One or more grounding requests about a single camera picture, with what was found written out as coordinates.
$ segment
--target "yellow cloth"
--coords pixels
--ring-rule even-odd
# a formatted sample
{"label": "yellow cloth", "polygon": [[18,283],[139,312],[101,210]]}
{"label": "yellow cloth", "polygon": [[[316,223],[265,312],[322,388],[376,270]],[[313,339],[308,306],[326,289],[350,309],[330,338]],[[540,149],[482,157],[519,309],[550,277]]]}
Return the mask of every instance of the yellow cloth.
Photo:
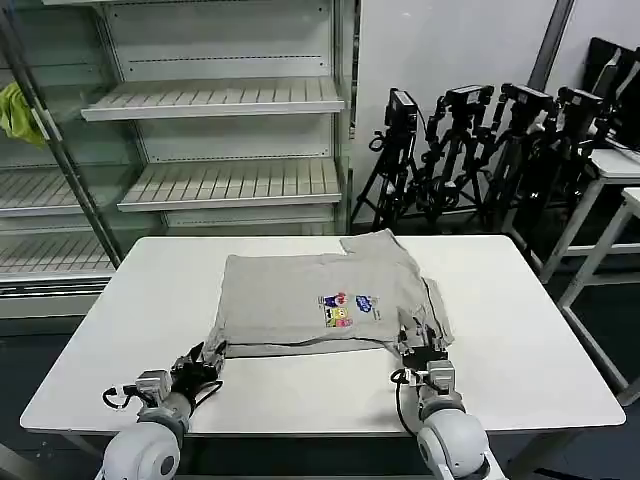
{"label": "yellow cloth", "polygon": [[43,146],[46,142],[16,82],[0,92],[0,126],[9,138]]}

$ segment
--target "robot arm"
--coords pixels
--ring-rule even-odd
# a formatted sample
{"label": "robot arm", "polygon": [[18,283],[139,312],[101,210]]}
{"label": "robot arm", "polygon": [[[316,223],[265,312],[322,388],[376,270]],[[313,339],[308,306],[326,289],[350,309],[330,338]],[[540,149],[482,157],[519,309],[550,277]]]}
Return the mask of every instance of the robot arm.
{"label": "robot arm", "polygon": [[[224,363],[224,348],[218,347],[212,359],[204,359],[203,344],[178,358],[171,373],[146,371],[135,385],[122,389],[127,396],[121,405],[109,400],[116,389],[107,390],[103,399],[112,408],[124,408],[133,396],[143,402],[138,422],[118,433],[104,452],[102,469],[96,480],[169,480],[180,463],[180,448],[189,430],[189,418],[204,400],[218,391],[218,376]],[[212,387],[199,402],[196,396]]]}
{"label": "robot arm", "polygon": [[[224,363],[224,347],[215,352],[211,361],[205,361],[200,344],[176,361],[171,374],[163,370],[147,371],[135,385],[123,389],[127,398],[138,396],[144,406],[138,412],[138,422],[109,442],[96,480],[169,480],[175,476],[189,418],[222,385],[218,376]],[[425,463],[438,480],[470,476],[505,480],[489,449],[486,432],[476,417],[465,412],[462,397],[455,391],[455,370],[446,359],[446,352],[421,348],[432,358],[426,362],[426,370],[397,370],[391,379],[398,392],[401,384],[417,389],[422,426],[417,434],[411,433],[416,436]],[[196,402],[196,395],[208,387],[213,387],[211,392]],[[112,403],[108,397],[113,394],[115,389],[105,392],[105,403],[114,408],[128,404],[128,400],[122,405]],[[396,401],[401,416],[398,396]]]}
{"label": "robot arm", "polygon": [[427,362],[425,371],[406,368],[396,378],[417,388],[418,449],[438,480],[505,480],[480,421],[466,413],[455,391],[455,370],[447,359]]}

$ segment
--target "white table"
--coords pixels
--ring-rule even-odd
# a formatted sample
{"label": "white table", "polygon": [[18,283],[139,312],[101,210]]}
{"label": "white table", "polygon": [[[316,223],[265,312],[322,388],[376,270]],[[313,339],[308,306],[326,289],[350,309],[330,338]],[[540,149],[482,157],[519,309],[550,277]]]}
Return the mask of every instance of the white table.
{"label": "white table", "polygon": [[[540,280],[547,282],[565,256],[586,256],[593,245],[571,245],[605,185],[640,185],[640,155],[623,149],[594,150],[591,160],[599,178],[591,182],[567,227],[544,264],[540,262]],[[611,253],[639,253],[640,243],[620,244]]]}
{"label": "white table", "polygon": [[595,338],[591,336],[578,316],[571,309],[571,305],[586,286],[640,283],[640,275],[637,273],[596,274],[598,266],[615,247],[614,242],[623,232],[631,217],[636,216],[640,218],[640,188],[625,188],[622,196],[624,197],[622,206],[611,219],[611,222],[600,237],[597,245],[582,264],[576,276],[569,283],[567,290],[558,301],[558,307],[567,321],[571,323],[575,330],[583,337],[595,358],[598,359],[608,371],[611,381],[618,389],[616,392],[618,394],[618,400],[622,405],[627,406],[640,398],[640,377],[632,384],[629,384],[624,375],[618,370],[613,361],[611,361],[609,356],[602,350]]}
{"label": "white table", "polygon": [[[436,279],[468,411],[490,432],[617,425],[625,415],[515,246],[502,236],[399,237]],[[101,400],[169,368],[211,329],[225,259],[341,252],[338,237],[145,238],[126,257],[24,411],[32,432],[107,434],[135,419]],[[386,350],[229,360],[193,435],[404,435]]]}

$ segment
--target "black camera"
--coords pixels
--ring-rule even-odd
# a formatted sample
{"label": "black camera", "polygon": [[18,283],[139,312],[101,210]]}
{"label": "black camera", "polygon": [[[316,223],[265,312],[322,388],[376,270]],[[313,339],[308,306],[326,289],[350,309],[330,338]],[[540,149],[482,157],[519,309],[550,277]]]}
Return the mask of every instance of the black camera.
{"label": "black camera", "polygon": [[514,102],[527,105],[531,110],[538,112],[549,111],[553,105],[553,97],[524,85],[505,83],[502,85],[502,94]]}
{"label": "black camera", "polygon": [[489,105],[493,90],[492,85],[469,85],[448,90],[444,95],[444,104],[454,109],[473,104]]}
{"label": "black camera", "polygon": [[418,105],[407,92],[397,88],[390,90],[384,124],[393,130],[415,132],[418,129]]}
{"label": "black camera", "polygon": [[584,90],[562,87],[558,91],[558,104],[564,114],[564,132],[582,141],[587,137],[593,120],[603,113],[604,100]]}

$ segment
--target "printed graphic on shirt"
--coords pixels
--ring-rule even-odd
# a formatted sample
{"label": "printed graphic on shirt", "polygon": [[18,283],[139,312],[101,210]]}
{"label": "printed graphic on shirt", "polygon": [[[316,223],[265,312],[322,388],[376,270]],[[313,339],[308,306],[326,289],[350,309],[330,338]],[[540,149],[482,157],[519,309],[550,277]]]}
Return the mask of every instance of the printed graphic on shirt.
{"label": "printed graphic on shirt", "polygon": [[358,321],[380,320],[380,314],[376,310],[378,299],[366,295],[347,295],[339,292],[328,297],[318,297],[318,305],[324,312],[324,320],[327,328],[344,328],[353,325],[354,319],[349,314],[358,313]]}

